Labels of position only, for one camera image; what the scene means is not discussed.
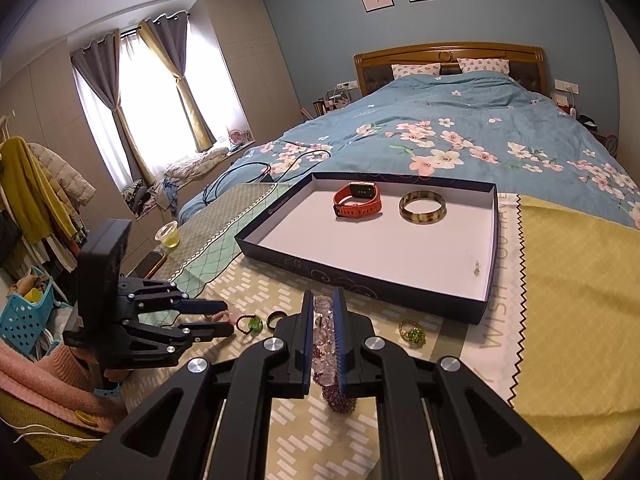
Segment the left hand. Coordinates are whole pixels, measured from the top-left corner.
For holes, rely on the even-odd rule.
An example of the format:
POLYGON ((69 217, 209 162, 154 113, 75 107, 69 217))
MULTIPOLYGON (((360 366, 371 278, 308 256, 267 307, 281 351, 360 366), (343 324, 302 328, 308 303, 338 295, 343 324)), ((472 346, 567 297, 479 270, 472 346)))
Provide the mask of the left hand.
POLYGON ((91 349, 72 347, 70 351, 80 364, 88 368, 93 385, 96 387, 102 388, 106 380, 109 382, 123 382, 131 374, 130 370, 104 368, 98 363, 96 352, 91 349))

